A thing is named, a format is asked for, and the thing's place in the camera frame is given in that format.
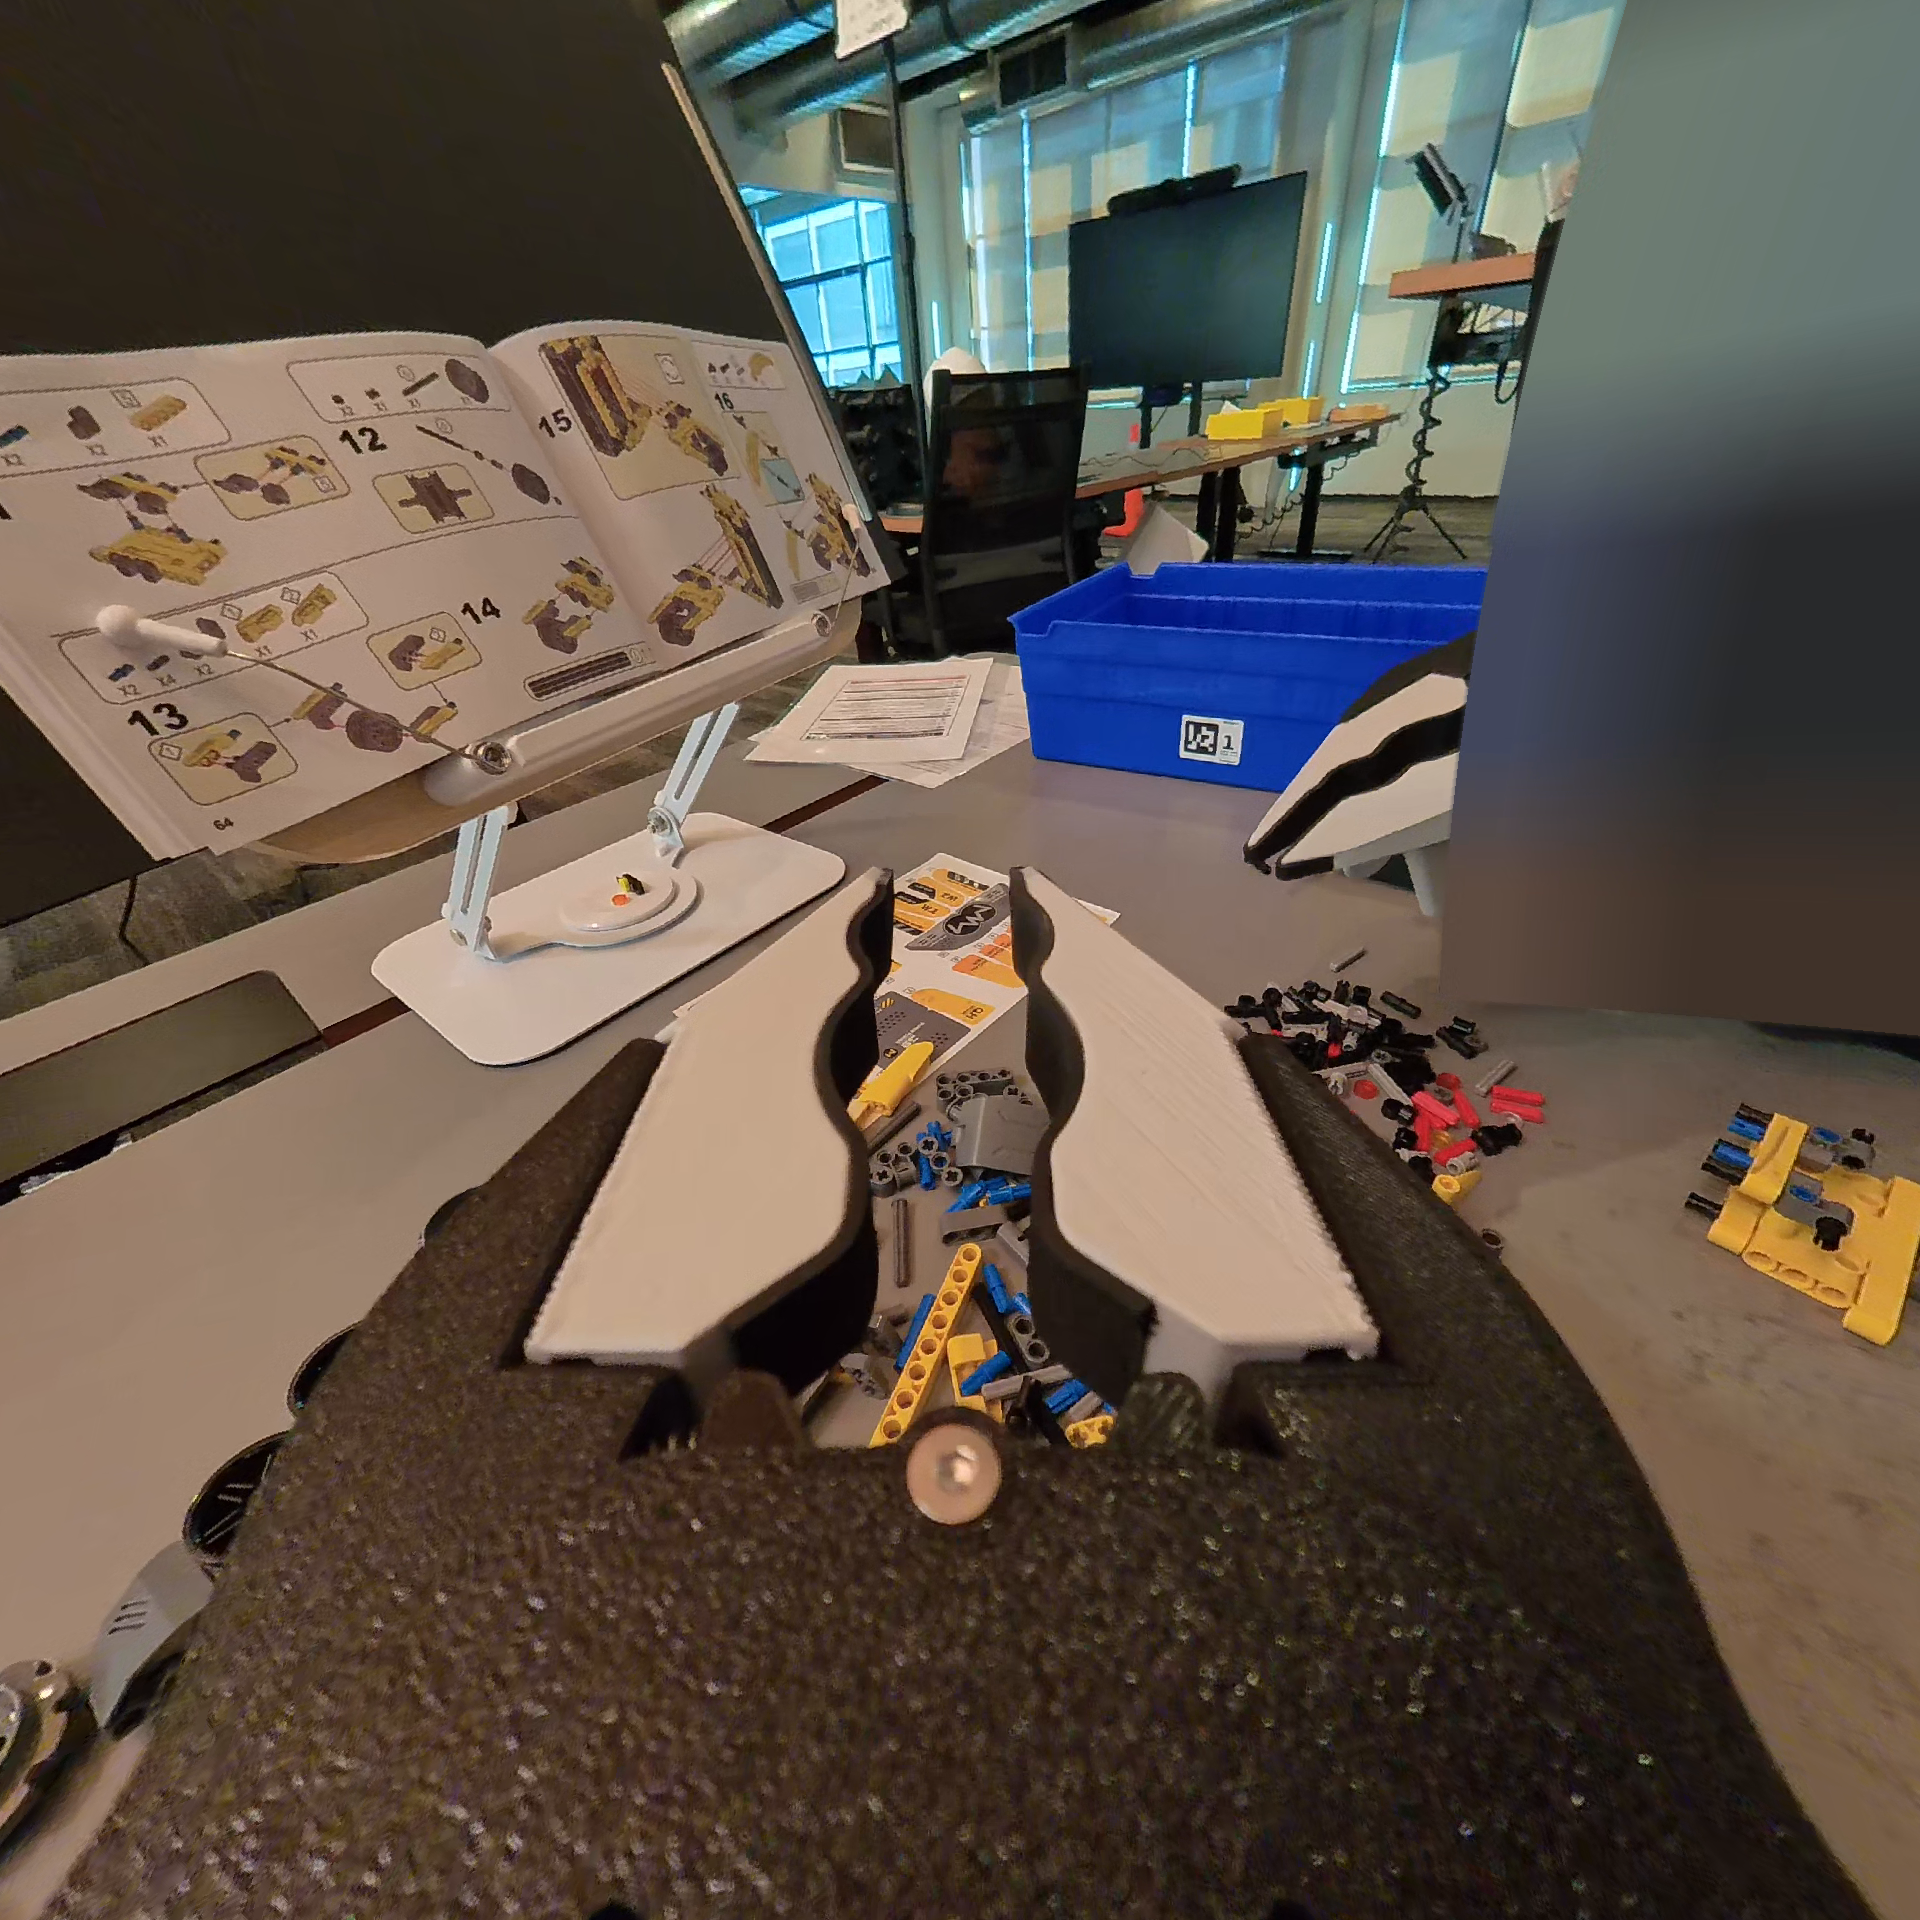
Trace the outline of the long wooden desk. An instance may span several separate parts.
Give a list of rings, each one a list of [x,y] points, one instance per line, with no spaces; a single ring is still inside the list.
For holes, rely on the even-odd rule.
[[[1098,567],[1101,532],[1115,527],[1106,497],[1152,492],[1185,481],[1202,484],[1202,560],[1231,561],[1239,517],[1239,474],[1259,460],[1273,460],[1287,472],[1298,467],[1306,474],[1303,527],[1293,555],[1309,561],[1327,467],[1376,448],[1382,429],[1391,423],[1397,423],[1397,411],[1383,406],[1358,406],[1335,408],[1315,424],[1282,429],[1271,441],[1192,439],[1094,457],[1076,467],[1070,502],[1064,511],[1066,577],[1076,581]],[[935,452],[935,476],[952,481],[962,500],[979,505],[996,484],[1025,484],[1027,453],[1034,453],[1042,500],[1050,500],[1058,474],[1048,448],[1058,439],[1058,430],[1037,424],[959,424],[950,439],[952,445]]]

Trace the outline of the toy instruction booklet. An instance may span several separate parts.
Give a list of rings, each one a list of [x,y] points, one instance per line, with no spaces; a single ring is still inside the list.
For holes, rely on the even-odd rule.
[[[779,339],[568,320],[2,358],[2,686],[156,858],[886,581]]]

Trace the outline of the blue plastic bin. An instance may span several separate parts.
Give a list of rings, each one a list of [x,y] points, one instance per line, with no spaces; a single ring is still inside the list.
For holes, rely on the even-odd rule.
[[[1483,564],[1111,564],[1014,615],[1034,757],[1280,793],[1386,671],[1475,626]]]

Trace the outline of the black monitor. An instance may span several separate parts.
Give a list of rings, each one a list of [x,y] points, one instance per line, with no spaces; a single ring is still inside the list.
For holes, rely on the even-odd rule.
[[[659,4],[2,4],[2,358],[789,333]]]

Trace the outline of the black tripod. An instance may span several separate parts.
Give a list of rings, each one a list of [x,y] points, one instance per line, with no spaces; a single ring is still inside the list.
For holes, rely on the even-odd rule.
[[[1379,527],[1379,532],[1354,552],[1354,561],[1383,564],[1397,561],[1411,532],[1419,523],[1440,537],[1456,561],[1470,561],[1470,552],[1459,539],[1440,523],[1426,500],[1426,460],[1430,460],[1430,439],[1436,435],[1436,406],[1453,393],[1453,368],[1445,364],[1426,364],[1426,381],[1414,423],[1411,457],[1405,465],[1405,486],[1393,497],[1391,514]]]

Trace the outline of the yellow partly built toy model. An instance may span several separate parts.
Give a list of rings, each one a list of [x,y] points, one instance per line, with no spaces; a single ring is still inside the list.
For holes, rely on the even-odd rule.
[[[1918,1183],[1878,1171],[1874,1132],[1739,1104],[1701,1176],[1687,1208],[1715,1249],[1838,1310],[1844,1331],[1894,1341],[1918,1274]]]

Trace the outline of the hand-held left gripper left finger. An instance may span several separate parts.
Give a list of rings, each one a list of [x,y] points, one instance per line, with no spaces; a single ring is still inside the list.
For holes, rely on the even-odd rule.
[[[879,1254],[853,1091],[887,952],[891,872],[864,868],[555,1117],[522,1361],[806,1387],[856,1347]]]

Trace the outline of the thin black light stand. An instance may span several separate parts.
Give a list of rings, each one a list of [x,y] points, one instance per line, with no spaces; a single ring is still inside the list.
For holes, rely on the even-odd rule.
[[[918,492],[911,497],[925,514],[928,492],[928,424],[925,424],[925,352],[919,352],[919,301],[918,301],[918,245],[911,230],[911,180],[903,161],[901,125],[901,66],[897,35],[911,20],[911,4],[831,4],[837,59],[864,59],[879,50],[882,91],[887,116],[891,186],[896,186],[896,306],[901,339],[901,381],[911,414],[911,439],[918,448]]]

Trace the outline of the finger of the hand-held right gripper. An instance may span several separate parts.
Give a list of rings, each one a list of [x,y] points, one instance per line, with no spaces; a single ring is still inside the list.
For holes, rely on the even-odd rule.
[[[1331,731],[1259,815],[1243,858],[1276,879],[1376,875],[1405,858],[1426,917],[1444,910],[1459,731],[1391,731],[1365,753]]]
[[[1354,738],[1354,745],[1345,748],[1345,753],[1365,753],[1376,748],[1376,743],[1382,743],[1391,731],[1462,734],[1465,692],[1470,640],[1453,636],[1448,642],[1430,646],[1426,653],[1417,653],[1414,660],[1386,671],[1376,686],[1369,686],[1358,695],[1353,709],[1345,709],[1331,731]]]

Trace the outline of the white book stand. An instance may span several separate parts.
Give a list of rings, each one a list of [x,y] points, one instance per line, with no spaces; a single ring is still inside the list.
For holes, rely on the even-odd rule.
[[[160,774],[94,788],[156,854],[217,836],[291,858],[381,858],[458,834],[433,931],[375,984],[476,1064],[602,1029],[789,910],[844,864],[695,793],[739,702],[829,660],[886,581],[837,484],[796,505],[741,484],[611,492],[583,465],[476,452],[319,476],[316,445],[259,452],[241,529],[199,537],[178,492],[117,472],[126,527],[62,589],[62,626],[130,660]],[[611,910],[618,875],[651,892]]]

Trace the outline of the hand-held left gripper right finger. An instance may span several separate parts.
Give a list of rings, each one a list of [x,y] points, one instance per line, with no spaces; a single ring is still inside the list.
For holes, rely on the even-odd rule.
[[[1073,1378],[1379,1355],[1255,1064],[1273,1048],[1034,864],[1009,881],[1046,1106],[1027,1297]]]

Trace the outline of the black office chair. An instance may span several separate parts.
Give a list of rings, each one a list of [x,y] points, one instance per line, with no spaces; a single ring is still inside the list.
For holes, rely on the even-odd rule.
[[[1085,368],[930,371],[919,621],[936,655],[1003,651],[1012,618],[1076,581]]]

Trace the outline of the yellow grey sticker sheet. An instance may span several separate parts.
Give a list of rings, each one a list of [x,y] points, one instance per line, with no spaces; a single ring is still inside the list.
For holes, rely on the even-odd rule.
[[[882,1060],[928,1043],[940,1064],[1022,993],[1005,875],[952,856],[896,875],[891,970],[875,989]]]

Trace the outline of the pile of toy building bricks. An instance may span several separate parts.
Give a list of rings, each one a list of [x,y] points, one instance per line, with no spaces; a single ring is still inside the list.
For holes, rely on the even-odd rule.
[[[873,1119],[882,1297],[859,1347],[793,1412],[827,1448],[896,1448],[909,1414],[1034,1422],[1098,1448],[1114,1412],[1037,1335],[1027,1200],[1042,1106],[1005,1068],[948,1068]],[[2,1666],[2,1835],[28,1829],[48,1781],[90,1736],[123,1736],[167,1696],[246,1513],[291,1428],[207,1475],[175,1536],[130,1576],[80,1666]]]

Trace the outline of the printed paper sheets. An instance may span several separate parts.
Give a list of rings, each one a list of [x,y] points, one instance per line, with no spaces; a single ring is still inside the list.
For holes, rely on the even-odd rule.
[[[1027,702],[1014,655],[838,663],[754,734],[748,760],[853,769],[930,789],[1022,743]]]

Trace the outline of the heap of small toy pins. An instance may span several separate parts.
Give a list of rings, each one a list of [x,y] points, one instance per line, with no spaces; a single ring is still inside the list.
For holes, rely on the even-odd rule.
[[[1549,1097],[1471,1016],[1430,1011],[1345,942],[1312,973],[1224,1003],[1224,1018],[1280,1043],[1401,1168],[1445,1208],[1549,1126]]]

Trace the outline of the black television screen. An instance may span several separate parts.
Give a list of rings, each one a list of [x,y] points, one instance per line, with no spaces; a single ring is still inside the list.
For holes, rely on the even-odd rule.
[[[1303,247],[1309,172],[1066,230],[1066,364],[1091,388],[1271,380]]]

